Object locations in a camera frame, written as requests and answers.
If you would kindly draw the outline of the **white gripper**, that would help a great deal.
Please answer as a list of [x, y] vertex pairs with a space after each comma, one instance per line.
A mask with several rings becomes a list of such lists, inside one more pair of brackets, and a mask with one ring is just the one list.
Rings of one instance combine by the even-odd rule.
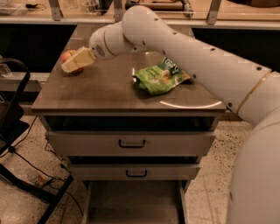
[[79, 67], [87, 67], [95, 62], [95, 56], [101, 60], [108, 60], [113, 57], [105, 41], [105, 28], [99, 28], [93, 32], [89, 39], [89, 47], [81, 47], [76, 50], [73, 60]]

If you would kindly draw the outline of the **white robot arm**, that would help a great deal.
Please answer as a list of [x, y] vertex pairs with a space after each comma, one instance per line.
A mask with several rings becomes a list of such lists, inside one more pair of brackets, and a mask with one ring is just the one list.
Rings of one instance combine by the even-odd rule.
[[98, 51], [162, 53], [253, 125], [235, 160], [227, 224], [280, 224], [280, 78], [277, 72], [174, 31], [154, 11], [137, 5], [122, 21], [95, 31], [88, 47], [62, 65], [71, 73], [92, 64]]

